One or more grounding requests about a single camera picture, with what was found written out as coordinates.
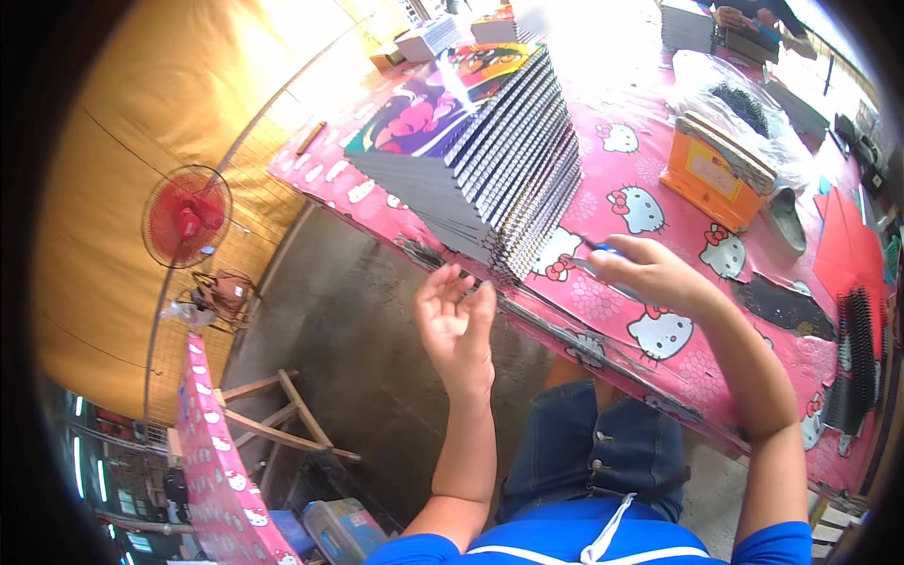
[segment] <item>plastic bag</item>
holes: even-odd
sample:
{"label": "plastic bag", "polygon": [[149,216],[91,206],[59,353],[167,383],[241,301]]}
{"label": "plastic bag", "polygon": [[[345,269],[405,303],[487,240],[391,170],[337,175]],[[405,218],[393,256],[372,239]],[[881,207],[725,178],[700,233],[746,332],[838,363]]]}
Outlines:
{"label": "plastic bag", "polygon": [[[777,172],[776,187],[790,186],[800,194],[814,180],[813,156],[791,127],[785,111],[758,84],[731,63],[705,53],[678,51],[672,63],[675,84],[669,105],[679,116],[693,110],[731,134],[748,151]],[[769,137],[763,137],[711,91],[720,85],[742,89],[762,106]]]}
{"label": "plastic bag", "polygon": [[205,325],[213,325],[217,321],[217,316],[212,310],[200,311],[194,304],[175,300],[160,312],[161,320],[173,316],[178,316],[191,330]]}

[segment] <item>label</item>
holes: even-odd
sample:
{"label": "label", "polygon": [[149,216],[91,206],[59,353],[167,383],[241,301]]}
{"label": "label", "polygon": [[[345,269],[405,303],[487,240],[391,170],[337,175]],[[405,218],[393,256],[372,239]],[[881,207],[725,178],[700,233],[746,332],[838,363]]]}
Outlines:
{"label": "label", "polygon": [[705,182],[707,186],[718,191],[729,202],[734,202],[738,199],[744,182],[735,178],[723,164],[721,155],[712,152],[702,143],[691,140],[684,168]]}

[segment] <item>plastic container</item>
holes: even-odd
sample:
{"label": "plastic container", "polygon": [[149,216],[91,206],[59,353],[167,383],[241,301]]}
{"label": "plastic container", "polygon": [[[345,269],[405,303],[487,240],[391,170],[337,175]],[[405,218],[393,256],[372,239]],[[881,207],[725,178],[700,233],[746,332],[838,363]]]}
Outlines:
{"label": "plastic container", "polygon": [[313,501],[305,528],[331,565],[360,565],[388,538],[357,498]]}

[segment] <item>brown bag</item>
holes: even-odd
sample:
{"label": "brown bag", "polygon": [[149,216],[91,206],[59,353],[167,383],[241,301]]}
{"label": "brown bag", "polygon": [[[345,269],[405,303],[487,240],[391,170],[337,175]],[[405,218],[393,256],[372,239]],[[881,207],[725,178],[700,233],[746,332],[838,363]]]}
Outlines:
{"label": "brown bag", "polygon": [[233,327],[240,323],[241,310],[254,291],[254,283],[248,275],[221,268],[213,277],[195,271],[192,278],[201,291],[205,307]]}

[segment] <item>white stripe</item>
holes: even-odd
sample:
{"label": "white stripe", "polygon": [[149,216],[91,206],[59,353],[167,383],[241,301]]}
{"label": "white stripe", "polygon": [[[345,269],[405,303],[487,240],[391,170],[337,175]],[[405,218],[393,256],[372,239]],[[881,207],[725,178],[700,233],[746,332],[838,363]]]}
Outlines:
{"label": "white stripe", "polygon": [[[555,559],[554,557],[549,557],[547,555],[543,555],[542,553],[537,553],[536,551],[523,550],[515,547],[505,547],[503,545],[486,545],[484,547],[474,548],[466,555],[486,552],[506,553],[514,557],[520,557],[528,561],[540,563],[541,565],[582,565],[581,563],[569,563],[567,561]],[[597,565],[636,565],[637,563],[646,563],[648,561],[665,559],[667,557],[685,556],[709,558],[710,554],[695,547],[668,547],[661,550],[645,551],[643,553],[637,553],[636,555],[628,555],[626,557],[620,557],[618,559],[609,561],[597,561]]]}

